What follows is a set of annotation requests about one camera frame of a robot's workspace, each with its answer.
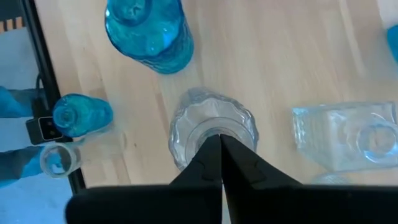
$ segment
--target clear glass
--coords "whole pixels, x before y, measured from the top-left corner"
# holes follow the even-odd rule
[[[206,88],[192,88],[181,98],[170,126],[169,149],[184,170],[207,137],[227,134],[256,151],[259,134],[254,116],[234,99]]]
[[[120,155],[126,140],[126,135],[111,124],[76,142],[46,145],[40,155],[40,166],[53,178],[66,177],[83,163]]]
[[[397,185],[398,167],[331,172],[319,175],[312,184],[320,185]]]
[[[398,166],[394,102],[294,108],[297,149],[328,170]]]

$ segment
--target black device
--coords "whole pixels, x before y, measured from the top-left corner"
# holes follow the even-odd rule
[[[33,145],[63,138],[63,134],[59,132],[54,125],[51,111],[45,104],[45,96],[40,94],[42,92],[40,89],[40,76],[41,74],[37,75],[37,96],[32,102],[33,119],[25,123],[30,142]]]
[[[97,187],[68,203],[67,223],[221,223],[221,183],[231,223],[395,219],[396,187],[302,185],[235,138],[208,138],[169,185]]]

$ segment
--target blue object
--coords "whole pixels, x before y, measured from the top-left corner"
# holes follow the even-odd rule
[[[62,134],[74,138],[107,126],[113,120],[113,111],[104,100],[69,94],[58,100],[53,119]]]
[[[122,54],[159,73],[180,71],[193,55],[180,0],[108,0],[105,28]]]
[[[390,45],[392,55],[398,62],[398,25],[391,27],[387,31],[387,41]]]
[[[42,146],[0,152],[0,188],[8,186],[21,178],[43,173],[40,168]]]
[[[7,90],[0,86],[0,118],[33,116],[31,101],[35,96],[32,90]]]

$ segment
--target light wood surface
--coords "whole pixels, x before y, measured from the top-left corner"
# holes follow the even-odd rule
[[[165,76],[111,45],[105,0],[36,0],[61,93],[107,98],[128,138],[122,157],[83,166],[87,186],[177,176],[169,122],[191,87],[207,86],[251,110],[258,154],[302,182],[324,170],[295,150],[292,107],[398,101],[398,66],[385,41],[386,28],[398,24],[395,0],[182,2],[195,54],[185,70]],[[396,176],[386,178],[398,184]]]

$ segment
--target blue plastic bottle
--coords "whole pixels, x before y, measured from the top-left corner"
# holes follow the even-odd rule
[[[108,0],[105,28],[122,54],[159,73],[180,71],[193,55],[180,0]]]
[[[62,134],[75,138],[107,126],[113,111],[104,100],[69,94],[55,104],[53,120]]]
[[[387,31],[387,41],[391,48],[392,55],[398,63],[398,25],[391,27]]]

